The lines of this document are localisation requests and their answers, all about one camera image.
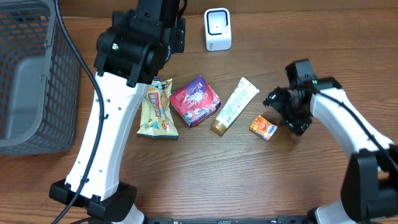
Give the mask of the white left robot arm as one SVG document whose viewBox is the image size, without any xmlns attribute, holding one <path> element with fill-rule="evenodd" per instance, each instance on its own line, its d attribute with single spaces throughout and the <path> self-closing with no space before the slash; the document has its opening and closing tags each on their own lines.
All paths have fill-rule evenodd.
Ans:
<svg viewBox="0 0 398 224">
<path fill-rule="evenodd" d="M 150 84 L 174 53 L 185 47 L 186 1 L 140 0 L 114 12 L 96 41 L 95 73 L 86 68 L 95 94 L 76 161 L 49 196 L 66 209 L 81 207 L 90 223 L 143 224 L 137 189 L 119 179 L 134 117 Z"/>
</svg>

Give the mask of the orange tissue pack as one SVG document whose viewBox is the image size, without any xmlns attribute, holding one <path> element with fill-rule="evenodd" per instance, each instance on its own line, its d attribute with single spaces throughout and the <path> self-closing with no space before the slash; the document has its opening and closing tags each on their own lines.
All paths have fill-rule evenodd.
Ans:
<svg viewBox="0 0 398 224">
<path fill-rule="evenodd" d="M 277 126 L 270 123 L 261 115 L 258 115 L 251 123 L 250 128 L 252 132 L 258 134 L 260 137 L 269 141 L 277 130 Z"/>
</svg>

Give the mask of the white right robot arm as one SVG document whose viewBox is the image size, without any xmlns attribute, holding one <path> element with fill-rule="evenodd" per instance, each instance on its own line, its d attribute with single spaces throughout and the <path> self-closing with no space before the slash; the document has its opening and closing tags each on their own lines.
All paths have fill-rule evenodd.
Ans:
<svg viewBox="0 0 398 224">
<path fill-rule="evenodd" d="M 286 88 L 277 87 L 263 104 L 280 123 L 301 136 L 318 119 L 338 141 L 348 168 L 340 198 L 308 211 L 302 223 L 374 223 L 397 216 L 397 145 L 377 131 L 351 104 L 333 77 L 318 78 L 308 59 L 288 64 Z"/>
</svg>

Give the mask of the red purple pad pack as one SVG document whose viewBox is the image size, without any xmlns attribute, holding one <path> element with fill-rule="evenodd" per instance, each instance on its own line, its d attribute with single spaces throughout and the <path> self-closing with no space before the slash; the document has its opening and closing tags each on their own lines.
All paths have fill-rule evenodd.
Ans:
<svg viewBox="0 0 398 224">
<path fill-rule="evenodd" d="M 222 104 L 220 97 L 202 76 L 173 93 L 170 102 L 191 128 L 214 114 Z"/>
</svg>

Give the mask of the white tube gold cap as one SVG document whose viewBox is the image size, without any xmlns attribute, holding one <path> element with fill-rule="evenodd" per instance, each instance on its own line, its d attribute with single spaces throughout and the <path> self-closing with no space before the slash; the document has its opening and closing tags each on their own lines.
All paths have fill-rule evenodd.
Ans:
<svg viewBox="0 0 398 224">
<path fill-rule="evenodd" d="M 219 136 L 224 135 L 258 93 L 259 89 L 242 77 L 226 104 L 212 122 L 210 129 Z"/>
</svg>

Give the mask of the yellow snack bag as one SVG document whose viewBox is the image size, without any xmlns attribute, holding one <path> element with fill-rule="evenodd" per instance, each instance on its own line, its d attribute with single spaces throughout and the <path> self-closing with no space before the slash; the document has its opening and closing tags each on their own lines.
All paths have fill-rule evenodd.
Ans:
<svg viewBox="0 0 398 224">
<path fill-rule="evenodd" d="M 141 104 L 141 120 L 137 135 L 150 138 L 178 139 L 170 110 L 172 81 L 155 78 Z"/>
</svg>

